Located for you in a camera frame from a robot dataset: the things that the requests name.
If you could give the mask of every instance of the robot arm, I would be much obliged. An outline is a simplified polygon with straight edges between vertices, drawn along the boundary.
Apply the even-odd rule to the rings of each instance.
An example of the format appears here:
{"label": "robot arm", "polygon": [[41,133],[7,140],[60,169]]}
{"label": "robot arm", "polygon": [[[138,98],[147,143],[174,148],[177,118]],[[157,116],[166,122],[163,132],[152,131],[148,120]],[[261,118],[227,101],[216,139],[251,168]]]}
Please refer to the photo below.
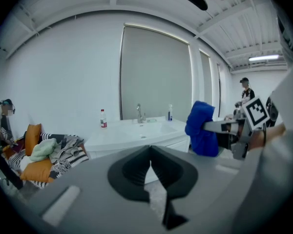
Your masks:
{"label": "robot arm", "polygon": [[269,114],[264,103],[259,97],[255,97],[237,110],[233,119],[206,122],[202,129],[236,136],[238,141],[231,142],[230,150],[233,158],[244,159],[254,130],[261,127],[267,120],[269,120]]}

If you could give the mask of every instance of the gray surface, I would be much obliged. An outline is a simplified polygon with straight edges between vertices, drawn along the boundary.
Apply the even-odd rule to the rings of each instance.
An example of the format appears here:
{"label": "gray surface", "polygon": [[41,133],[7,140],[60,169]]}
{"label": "gray surface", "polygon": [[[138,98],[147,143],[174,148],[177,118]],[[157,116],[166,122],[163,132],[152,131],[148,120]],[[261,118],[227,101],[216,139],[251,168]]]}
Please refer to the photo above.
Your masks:
{"label": "gray surface", "polygon": [[121,66],[123,119],[167,116],[186,122],[191,111],[191,62],[188,45],[150,30],[125,27]]}
{"label": "gray surface", "polygon": [[[166,192],[159,185],[146,185],[146,190],[151,192],[148,205],[122,198],[107,180],[110,165],[137,150],[138,148],[125,150],[80,164],[57,179],[56,183],[50,184],[43,192],[36,194],[30,200],[31,208],[40,215],[68,185],[75,185],[80,187],[82,192],[60,223],[60,230],[68,233],[78,231],[81,234],[119,233],[119,230],[123,230],[123,233],[166,232],[161,225]],[[192,192],[185,200],[177,199],[172,202],[177,213],[187,217],[207,208],[237,174],[235,169],[219,170],[215,158],[186,154],[168,148],[164,150],[189,161],[198,169],[199,180]]]}
{"label": "gray surface", "polygon": [[149,204],[124,199],[107,180],[110,165],[138,149],[80,164],[58,178],[56,183],[38,192],[30,200],[31,209],[41,215],[68,185],[75,185],[81,188],[81,193],[60,223],[60,230],[68,234],[164,232],[164,227]]}
{"label": "gray surface", "polygon": [[271,99],[282,116],[287,130],[293,130],[293,66],[271,94]]}
{"label": "gray surface", "polygon": [[[59,231],[167,233],[148,204],[125,200],[109,186],[106,174],[110,165],[137,150],[81,164],[36,194],[30,206],[41,214],[68,185],[76,185],[82,189],[81,196],[66,214]],[[170,230],[172,234],[251,231],[256,224],[265,222],[293,189],[293,132],[274,139],[264,151],[249,152],[238,173],[237,169],[219,165],[223,159],[163,150],[193,164],[199,175],[188,196],[172,201],[176,213],[189,220]]]}

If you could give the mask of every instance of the white sink counter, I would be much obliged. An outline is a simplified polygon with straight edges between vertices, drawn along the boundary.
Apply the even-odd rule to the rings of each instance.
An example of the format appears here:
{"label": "white sink counter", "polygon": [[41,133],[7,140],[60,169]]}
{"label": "white sink counter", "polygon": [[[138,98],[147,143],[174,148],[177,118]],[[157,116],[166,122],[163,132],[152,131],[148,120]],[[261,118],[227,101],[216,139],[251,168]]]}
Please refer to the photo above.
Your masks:
{"label": "white sink counter", "polygon": [[186,136],[185,126],[184,122],[167,121],[165,117],[147,118],[141,124],[137,119],[108,122],[107,128],[94,129],[84,146],[87,152],[101,152],[150,145]]}

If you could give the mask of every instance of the faucet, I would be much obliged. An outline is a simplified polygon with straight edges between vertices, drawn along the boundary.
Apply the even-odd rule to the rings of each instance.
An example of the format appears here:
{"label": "faucet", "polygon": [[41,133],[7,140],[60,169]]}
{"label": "faucet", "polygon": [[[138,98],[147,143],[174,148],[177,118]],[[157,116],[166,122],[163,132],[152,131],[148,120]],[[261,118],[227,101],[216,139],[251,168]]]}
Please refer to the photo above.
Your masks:
{"label": "faucet", "polygon": [[142,117],[140,103],[138,103],[138,105],[137,105],[137,110],[138,110],[138,123],[143,123],[146,120],[146,114],[144,117]]}

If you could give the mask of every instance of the floor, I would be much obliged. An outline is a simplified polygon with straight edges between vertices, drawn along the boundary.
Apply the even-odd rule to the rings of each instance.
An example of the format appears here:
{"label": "floor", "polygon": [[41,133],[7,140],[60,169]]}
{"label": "floor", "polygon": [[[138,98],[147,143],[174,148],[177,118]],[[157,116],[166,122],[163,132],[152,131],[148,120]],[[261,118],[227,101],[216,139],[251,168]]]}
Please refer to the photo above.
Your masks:
{"label": "floor", "polygon": [[30,182],[25,182],[24,186],[18,190],[11,182],[7,185],[5,175],[0,170],[0,186],[8,197],[17,198],[27,204],[28,200],[39,190]]}
{"label": "floor", "polygon": [[150,207],[160,221],[163,220],[167,192],[159,180],[145,184],[145,190],[150,195]]}

